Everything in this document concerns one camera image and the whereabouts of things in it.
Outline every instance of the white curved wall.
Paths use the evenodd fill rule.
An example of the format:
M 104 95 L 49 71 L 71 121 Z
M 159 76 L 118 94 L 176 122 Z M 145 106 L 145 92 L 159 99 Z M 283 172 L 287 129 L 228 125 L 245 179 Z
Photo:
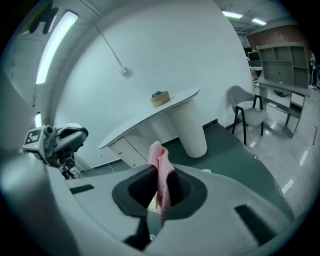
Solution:
M 212 0 L 147 2 L 127 5 L 98 23 L 129 69 L 128 77 L 120 75 L 106 42 L 96 34 L 65 82 L 54 122 L 79 123 L 88 129 L 78 155 L 90 166 L 117 159 L 111 150 L 99 150 L 99 143 L 156 91 L 200 88 L 195 102 L 201 124 L 218 118 L 223 126 L 234 120 L 227 90 L 238 85 L 252 91 L 242 44 Z M 177 136 L 164 117 L 150 127 L 146 129 L 150 140 L 166 142 Z

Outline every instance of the ceiling light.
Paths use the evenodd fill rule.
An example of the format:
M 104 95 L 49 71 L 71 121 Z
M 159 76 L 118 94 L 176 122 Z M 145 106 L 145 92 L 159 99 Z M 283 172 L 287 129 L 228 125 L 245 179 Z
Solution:
M 232 17 L 232 18 L 236 18 L 236 19 L 240 19 L 243 16 L 242 14 L 238 14 L 238 13 L 234 13 L 234 12 L 226 11 L 226 10 L 223 10 L 222 12 L 223 12 L 224 16 Z
M 262 20 L 260 20 L 258 18 L 254 18 L 254 19 L 252 19 L 252 21 L 255 22 L 255 23 L 258 23 L 260 25 L 266 25 L 267 24 L 266 22 L 264 22 L 264 21 L 262 21 Z
M 78 15 L 74 14 L 71 11 L 67 11 L 55 26 L 54 30 L 52 31 L 48 39 L 48 42 L 46 42 L 46 45 L 44 47 L 44 50 L 40 59 L 38 72 L 36 75 L 36 81 L 35 81 L 37 85 L 40 85 L 46 82 L 51 61 L 54 58 L 54 55 L 62 39 L 64 39 L 64 36 L 66 35 L 68 30 L 71 28 L 71 26 L 75 23 L 77 19 L 78 19 Z
M 42 126 L 40 112 L 36 113 L 36 115 L 34 117 L 34 124 L 35 124 L 35 128 Z

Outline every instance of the white table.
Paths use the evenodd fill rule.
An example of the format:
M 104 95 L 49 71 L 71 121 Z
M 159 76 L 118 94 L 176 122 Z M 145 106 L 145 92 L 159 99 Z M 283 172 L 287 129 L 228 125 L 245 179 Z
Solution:
M 150 143 L 139 131 L 137 125 L 165 112 L 188 156 L 201 158 L 207 152 L 207 142 L 193 100 L 198 92 L 198 88 L 183 90 L 170 95 L 170 101 L 158 107 L 152 107 L 149 99 L 146 99 L 145 106 L 110 132 L 98 148 L 108 147 L 133 168 L 145 165 L 148 162 Z
M 286 113 L 286 121 L 282 131 L 285 132 L 290 138 L 293 138 L 301 119 L 305 97 L 310 97 L 311 89 L 309 87 L 301 88 L 298 86 L 293 86 L 289 83 L 265 79 L 263 72 L 258 80 L 258 83 L 259 94 L 263 98 L 263 109 L 267 110 L 267 106 L 270 106 L 276 110 Z M 278 102 L 274 98 L 272 99 L 272 96 L 270 97 L 272 94 L 268 93 L 268 91 L 279 91 L 286 93 L 291 95 L 291 98 L 287 102 Z

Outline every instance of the cylindrical table leg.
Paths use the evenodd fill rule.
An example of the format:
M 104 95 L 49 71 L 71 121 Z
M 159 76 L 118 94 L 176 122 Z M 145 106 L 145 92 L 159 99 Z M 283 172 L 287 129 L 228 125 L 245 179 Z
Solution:
M 191 158 L 201 158 L 207 152 L 204 129 L 199 121 L 199 114 L 192 99 L 166 112 L 176 130 L 185 152 Z

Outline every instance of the drawer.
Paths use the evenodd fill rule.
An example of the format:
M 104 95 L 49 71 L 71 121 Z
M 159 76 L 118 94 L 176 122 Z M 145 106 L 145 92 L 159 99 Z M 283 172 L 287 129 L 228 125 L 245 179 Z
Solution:
M 305 97 L 296 94 L 296 93 L 292 93 L 291 95 L 291 102 L 302 107 L 304 105 L 304 101 L 305 101 Z
M 124 137 L 110 145 L 109 149 L 131 168 L 140 167 L 148 163 Z

